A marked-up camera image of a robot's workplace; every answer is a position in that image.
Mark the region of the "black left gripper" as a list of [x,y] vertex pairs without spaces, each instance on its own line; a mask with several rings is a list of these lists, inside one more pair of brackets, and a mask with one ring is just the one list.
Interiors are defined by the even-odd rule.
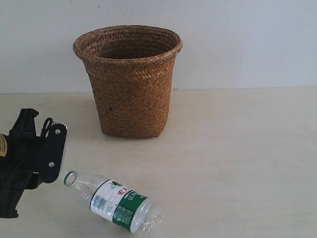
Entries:
[[17,218],[17,204],[24,190],[33,190],[43,179],[44,136],[36,136],[33,108],[21,109],[9,135],[0,135],[0,217]]

